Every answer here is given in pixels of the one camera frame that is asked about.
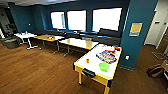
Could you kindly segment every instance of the brown carpet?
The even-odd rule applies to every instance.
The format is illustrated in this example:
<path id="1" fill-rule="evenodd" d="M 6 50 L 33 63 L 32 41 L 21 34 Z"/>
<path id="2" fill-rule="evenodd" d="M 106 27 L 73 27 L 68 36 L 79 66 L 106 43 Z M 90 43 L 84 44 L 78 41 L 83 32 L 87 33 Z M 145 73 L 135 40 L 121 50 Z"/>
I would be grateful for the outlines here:
<path id="1" fill-rule="evenodd" d="M 0 44 L 0 94 L 103 94 L 104 86 L 84 76 L 78 84 L 78 73 L 72 64 L 83 54 L 74 52 L 63 58 L 66 50 L 52 54 L 56 48 L 27 50 L 27 44 L 7 49 Z M 162 63 L 142 47 L 133 71 L 117 68 L 109 94 L 167 94 L 162 78 L 146 75 L 148 67 Z"/>

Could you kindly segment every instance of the green object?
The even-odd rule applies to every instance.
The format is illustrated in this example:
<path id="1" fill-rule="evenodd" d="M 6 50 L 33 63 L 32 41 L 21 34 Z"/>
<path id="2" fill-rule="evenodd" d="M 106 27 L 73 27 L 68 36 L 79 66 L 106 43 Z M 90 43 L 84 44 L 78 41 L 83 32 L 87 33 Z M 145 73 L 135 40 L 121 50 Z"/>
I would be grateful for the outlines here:
<path id="1" fill-rule="evenodd" d="M 101 71 L 107 71 L 110 66 L 109 64 L 103 62 L 103 63 L 99 63 L 99 67 Z"/>

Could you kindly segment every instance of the ceiling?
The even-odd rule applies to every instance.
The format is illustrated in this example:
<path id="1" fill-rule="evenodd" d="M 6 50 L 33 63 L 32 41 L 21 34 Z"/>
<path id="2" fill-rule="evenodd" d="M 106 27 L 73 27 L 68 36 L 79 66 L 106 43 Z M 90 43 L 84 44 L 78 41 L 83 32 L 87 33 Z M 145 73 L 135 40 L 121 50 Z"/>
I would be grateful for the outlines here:
<path id="1" fill-rule="evenodd" d="M 8 7 L 8 2 L 14 2 L 19 6 L 30 6 L 35 4 L 50 5 L 63 2 L 70 2 L 76 0 L 0 0 L 0 7 Z"/>

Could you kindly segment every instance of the red cup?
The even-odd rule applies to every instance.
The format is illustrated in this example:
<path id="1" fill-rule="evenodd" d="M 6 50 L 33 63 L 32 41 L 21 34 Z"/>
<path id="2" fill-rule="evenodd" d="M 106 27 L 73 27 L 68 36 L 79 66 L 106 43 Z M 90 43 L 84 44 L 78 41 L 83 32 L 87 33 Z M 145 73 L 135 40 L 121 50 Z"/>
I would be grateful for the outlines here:
<path id="1" fill-rule="evenodd" d="M 89 59 L 86 59 L 86 63 L 89 63 Z"/>

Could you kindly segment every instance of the trash bin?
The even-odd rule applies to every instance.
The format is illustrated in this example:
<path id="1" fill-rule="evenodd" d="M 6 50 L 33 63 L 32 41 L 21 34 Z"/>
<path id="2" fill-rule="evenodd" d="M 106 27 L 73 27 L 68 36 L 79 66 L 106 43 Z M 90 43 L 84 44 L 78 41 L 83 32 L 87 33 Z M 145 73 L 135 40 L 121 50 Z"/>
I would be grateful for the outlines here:
<path id="1" fill-rule="evenodd" d="M 17 42 L 17 39 L 9 39 L 5 41 L 5 46 L 8 49 L 14 49 L 19 47 L 19 43 Z"/>
<path id="2" fill-rule="evenodd" d="M 6 40 L 9 40 L 9 39 L 11 39 L 11 38 L 2 38 L 2 39 L 0 39 L 2 45 L 5 46 L 5 41 L 6 41 Z"/>

